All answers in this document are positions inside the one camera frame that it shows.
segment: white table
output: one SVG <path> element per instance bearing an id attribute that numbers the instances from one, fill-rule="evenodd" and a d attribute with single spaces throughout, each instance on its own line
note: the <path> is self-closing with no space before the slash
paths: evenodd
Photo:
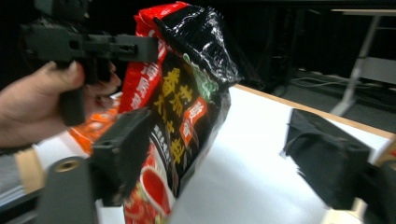
<path id="1" fill-rule="evenodd" d="M 177 200 L 170 223 L 324 223 L 329 209 L 297 175 L 292 159 L 279 156 L 295 105 L 241 86 L 230 92 L 228 117 Z M 341 121 L 331 120 L 375 149 L 371 161 L 392 137 L 353 121 L 329 118 Z M 67 133 L 49 139 L 35 152 L 45 169 L 61 157 L 84 156 Z M 123 223 L 121 208 L 99 208 L 99 216 L 101 223 Z"/>

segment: human hand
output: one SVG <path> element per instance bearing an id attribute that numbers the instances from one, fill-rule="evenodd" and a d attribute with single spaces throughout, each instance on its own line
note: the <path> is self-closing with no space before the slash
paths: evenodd
<path id="1" fill-rule="evenodd" d="M 121 84 L 112 65 L 109 82 L 84 86 L 87 118 L 94 112 L 111 107 L 109 97 Z M 0 92 L 0 147 L 17 147 L 38 142 L 67 129 L 59 107 L 62 92 L 84 84 L 81 64 L 73 62 L 59 70 L 47 63 L 32 75 L 24 77 Z"/>

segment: floor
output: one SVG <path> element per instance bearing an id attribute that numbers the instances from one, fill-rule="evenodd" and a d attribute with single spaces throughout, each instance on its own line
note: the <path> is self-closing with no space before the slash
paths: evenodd
<path id="1" fill-rule="evenodd" d="M 342 99 L 347 79 L 299 70 L 287 87 L 273 92 L 281 98 L 330 112 Z M 361 83 L 356 103 L 343 115 L 389 133 L 396 133 L 396 90 L 377 83 Z"/>

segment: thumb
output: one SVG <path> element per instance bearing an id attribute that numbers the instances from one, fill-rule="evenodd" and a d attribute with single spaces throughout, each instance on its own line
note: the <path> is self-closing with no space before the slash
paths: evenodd
<path id="1" fill-rule="evenodd" d="M 35 86 L 44 94 L 59 94 L 78 89 L 83 85 L 84 77 L 84 69 L 77 62 L 72 62 L 64 70 L 57 69 L 54 62 L 47 63 L 33 75 Z"/>

